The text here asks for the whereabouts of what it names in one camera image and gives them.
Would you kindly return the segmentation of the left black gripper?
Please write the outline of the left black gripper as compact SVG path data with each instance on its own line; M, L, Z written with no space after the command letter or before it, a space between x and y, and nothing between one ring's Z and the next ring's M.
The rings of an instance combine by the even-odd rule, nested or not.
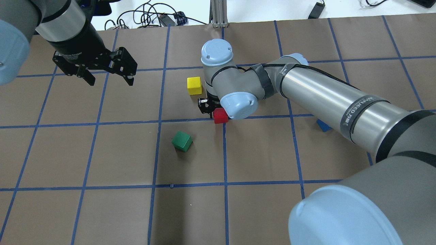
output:
M117 74L122 76L129 86L133 86L138 67L135 59L124 47L115 51L103 48L95 53L81 51L75 54L61 54L56 51L52 60L66 76L77 76L90 86L95 85L95 77L91 73L93 70Z

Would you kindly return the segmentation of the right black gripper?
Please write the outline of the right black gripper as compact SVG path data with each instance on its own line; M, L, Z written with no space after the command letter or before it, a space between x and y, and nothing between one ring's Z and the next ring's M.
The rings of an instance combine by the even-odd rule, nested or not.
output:
M213 116L213 112L217 108L221 108L220 100L218 97L209 96L205 98L198 99L198 108L202 114L208 114Z

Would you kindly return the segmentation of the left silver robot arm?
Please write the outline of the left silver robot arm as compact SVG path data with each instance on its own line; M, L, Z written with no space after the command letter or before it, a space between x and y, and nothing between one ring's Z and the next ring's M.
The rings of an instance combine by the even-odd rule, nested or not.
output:
M102 70L134 84L137 62L124 47L107 49L75 0L2 0L0 26L2 85L18 76L35 32L55 49L52 60L66 76L93 86L91 71Z

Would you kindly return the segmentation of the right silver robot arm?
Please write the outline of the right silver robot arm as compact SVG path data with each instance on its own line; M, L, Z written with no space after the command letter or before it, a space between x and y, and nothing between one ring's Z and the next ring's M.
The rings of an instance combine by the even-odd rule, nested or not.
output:
M207 41L201 62L208 94L202 113L222 107L252 115L279 93L375 155L375 164L313 191L290 212L293 245L434 245L435 113L409 112L322 70L301 54L241 72L231 44Z

